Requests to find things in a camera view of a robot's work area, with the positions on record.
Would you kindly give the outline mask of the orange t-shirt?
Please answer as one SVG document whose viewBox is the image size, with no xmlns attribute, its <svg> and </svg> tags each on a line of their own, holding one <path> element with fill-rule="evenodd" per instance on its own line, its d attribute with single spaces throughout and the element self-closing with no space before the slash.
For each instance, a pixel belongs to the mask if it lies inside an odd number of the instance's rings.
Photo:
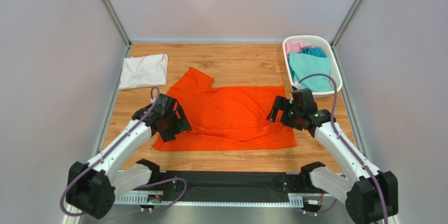
<svg viewBox="0 0 448 224">
<path fill-rule="evenodd" d="M 179 101 L 191 125 L 175 140 L 158 137 L 159 151 L 221 151 L 285 149 L 297 145 L 293 129 L 267 120 L 282 86 L 214 88 L 214 79 L 189 68 L 168 90 Z"/>
</svg>

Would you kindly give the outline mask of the white t-shirt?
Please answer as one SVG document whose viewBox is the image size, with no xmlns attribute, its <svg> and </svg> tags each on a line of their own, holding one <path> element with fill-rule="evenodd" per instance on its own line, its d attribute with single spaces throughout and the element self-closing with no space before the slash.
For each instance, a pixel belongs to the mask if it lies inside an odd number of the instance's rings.
<svg viewBox="0 0 448 224">
<path fill-rule="evenodd" d="M 167 85 L 168 55 L 154 54 L 125 58 L 119 80 L 119 90 Z"/>
</svg>

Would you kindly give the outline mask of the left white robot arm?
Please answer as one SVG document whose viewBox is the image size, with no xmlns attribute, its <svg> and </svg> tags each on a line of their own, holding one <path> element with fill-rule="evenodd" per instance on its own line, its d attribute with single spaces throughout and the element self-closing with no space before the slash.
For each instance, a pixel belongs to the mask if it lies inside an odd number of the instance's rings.
<svg viewBox="0 0 448 224">
<path fill-rule="evenodd" d="M 69 169 L 67 187 L 59 200 L 61 211 L 71 217 L 103 218 L 116 199 L 132 190 L 149 189 L 179 178 L 161 180 L 160 167 L 146 159 L 126 171 L 124 162 L 154 134 L 164 142 L 176 139 L 191 125 L 178 100 L 166 94 L 151 96 L 151 103 L 136 111 L 125 129 L 104 150 L 86 163 Z"/>
</svg>

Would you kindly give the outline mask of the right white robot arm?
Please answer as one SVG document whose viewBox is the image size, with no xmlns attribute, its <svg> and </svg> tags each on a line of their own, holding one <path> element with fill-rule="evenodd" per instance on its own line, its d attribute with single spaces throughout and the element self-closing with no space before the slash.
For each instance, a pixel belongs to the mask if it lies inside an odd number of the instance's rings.
<svg viewBox="0 0 448 224">
<path fill-rule="evenodd" d="M 267 120 L 274 122 L 279 111 L 284 126 L 308 131 L 345 174 L 338 175 L 320 162 L 311 163 L 300 171 L 309 187 L 322 189 L 343 203 L 354 223 L 387 223 L 398 214 L 397 177 L 381 171 L 348 140 L 333 111 L 319 109 L 311 90 L 295 89 L 291 99 L 277 96 Z"/>
</svg>

